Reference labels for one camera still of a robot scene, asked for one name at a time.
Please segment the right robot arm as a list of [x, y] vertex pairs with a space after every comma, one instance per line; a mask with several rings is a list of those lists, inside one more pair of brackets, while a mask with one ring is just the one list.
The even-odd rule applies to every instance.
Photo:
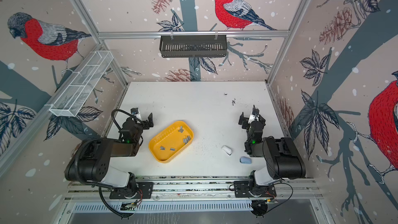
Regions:
[[263, 158], [265, 167], [253, 170], [247, 181], [235, 181], [236, 198], [275, 198], [274, 185], [283, 179], [304, 178], [304, 162], [291, 138], [263, 137], [265, 119], [253, 112], [241, 114], [238, 124], [246, 130], [245, 153], [251, 158]]

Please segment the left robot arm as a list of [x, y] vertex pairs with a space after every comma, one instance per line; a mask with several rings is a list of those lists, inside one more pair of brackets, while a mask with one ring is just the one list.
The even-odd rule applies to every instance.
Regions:
[[118, 129], [117, 139], [98, 138], [82, 141], [67, 165], [64, 175], [68, 181], [110, 190], [110, 199], [150, 199], [153, 183], [139, 183], [131, 172], [111, 166], [112, 158], [134, 157], [144, 139], [143, 131], [154, 126], [153, 115], [140, 119], [138, 108], [126, 112], [115, 109], [111, 119]]

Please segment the yellow plastic tray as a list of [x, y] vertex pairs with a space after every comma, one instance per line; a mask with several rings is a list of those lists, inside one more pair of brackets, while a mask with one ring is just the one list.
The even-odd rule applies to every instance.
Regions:
[[[180, 126], [184, 129], [183, 133], [178, 132]], [[183, 138], [186, 136], [191, 136], [191, 141], [185, 145]], [[176, 121], [152, 138], [148, 149], [157, 162], [168, 163], [187, 148], [193, 139], [193, 130], [184, 121]]]

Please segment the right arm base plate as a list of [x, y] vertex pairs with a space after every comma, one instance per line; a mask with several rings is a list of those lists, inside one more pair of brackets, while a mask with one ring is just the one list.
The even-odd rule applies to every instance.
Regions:
[[249, 181], [235, 181], [233, 191], [236, 198], [275, 198], [274, 185], [259, 186]]

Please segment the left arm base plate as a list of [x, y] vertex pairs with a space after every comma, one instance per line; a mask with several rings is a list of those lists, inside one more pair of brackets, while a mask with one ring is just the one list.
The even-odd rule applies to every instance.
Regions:
[[124, 188], [113, 188], [109, 198], [112, 200], [150, 199], [153, 186], [153, 182], [138, 182]]

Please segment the aluminium mounting rail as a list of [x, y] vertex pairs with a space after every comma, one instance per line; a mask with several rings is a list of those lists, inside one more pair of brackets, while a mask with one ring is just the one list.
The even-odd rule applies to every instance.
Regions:
[[140, 185], [153, 183], [150, 189], [151, 201], [192, 200], [265, 200], [272, 203], [282, 200], [323, 199], [314, 179], [282, 179], [274, 182], [262, 193], [249, 190], [248, 177], [193, 177], [193, 176], [138, 176]]

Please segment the black wall basket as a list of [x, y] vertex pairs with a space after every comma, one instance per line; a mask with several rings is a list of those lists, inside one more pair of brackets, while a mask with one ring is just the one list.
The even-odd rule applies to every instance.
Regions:
[[221, 58], [227, 55], [225, 35], [162, 36], [159, 50], [163, 58]]

